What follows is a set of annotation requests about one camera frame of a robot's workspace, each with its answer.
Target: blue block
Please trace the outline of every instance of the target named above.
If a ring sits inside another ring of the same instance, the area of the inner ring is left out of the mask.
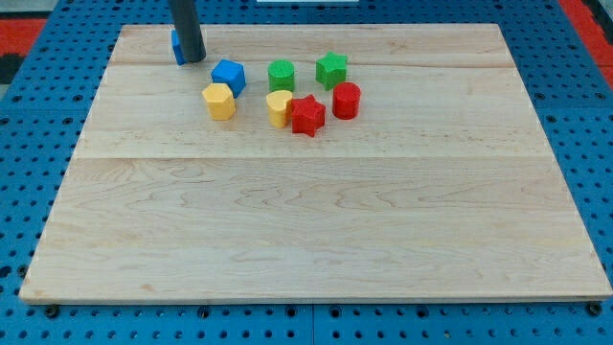
[[[211,71],[213,82],[225,82],[230,86],[234,98],[240,95],[247,84],[245,70],[240,63],[222,59]]]
[[[175,30],[172,30],[170,33],[170,41],[172,43],[172,50],[174,51],[174,58],[176,59],[176,64],[179,66],[185,64],[185,58],[183,57],[183,51],[181,51],[181,43],[179,43],[179,35]]]

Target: colorful block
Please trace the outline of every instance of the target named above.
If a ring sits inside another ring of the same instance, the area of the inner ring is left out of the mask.
[[[216,68],[211,71],[211,78],[213,78],[213,82],[228,84],[234,98],[240,95],[240,92],[242,92],[242,89],[247,84],[242,65],[227,59],[221,60]]]
[[[183,51],[181,50],[181,43],[179,43],[179,35],[175,30],[170,32],[170,43],[172,44],[172,51],[174,52],[174,59],[179,66],[184,65],[186,60],[183,57]]]
[[[318,103],[313,95],[291,101],[291,131],[310,137],[326,123],[326,106]]]
[[[225,83],[214,82],[202,91],[213,120],[229,120],[237,112],[232,90]]]
[[[332,114],[341,120],[357,116],[362,91],[352,82],[341,82],[332,91]]]
[[[279,90],[271,92],[266,96],[268,104],[268,121],[276,128],[287,126],[291,117],[291,100],[293,96],[290,91]]]
[[[294,64],[288,60],[272,61],[268,65],[268,85],[270,92],[278,90],[294,91]]]
[[[328,91],[347,79],[347,56],[328,52],[317,60],[315,79]]]

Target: yellow hexagonal block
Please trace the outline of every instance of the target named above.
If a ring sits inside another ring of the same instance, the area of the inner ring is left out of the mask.
[[[225,83],[210,84],[202,91],[202,97],[213,120],[229,120],[237,112],[232,90]]]
[[[268,121],[276,128],[287,126],[291,117],[291,100],[293,95],[290,91],[279,90],[266,95],[268,104]]]

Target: red star block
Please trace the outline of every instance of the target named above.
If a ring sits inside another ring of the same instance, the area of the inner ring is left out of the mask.
[[[303,133],[314,137],[317,128],[326,123],[326,106],[318,103],[313,95],[303,99],[293,99],[291,105],[292,133]]]

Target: blue pegboard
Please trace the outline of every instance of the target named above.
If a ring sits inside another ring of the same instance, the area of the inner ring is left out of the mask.
[[[498,23],[609,279],[613,95],[556,1],[197,0],[203,23]],[[613,303],[30,307],[17,297],[123,24],[165,0],[60,0],[0,103],[0,343],[611,343]]]

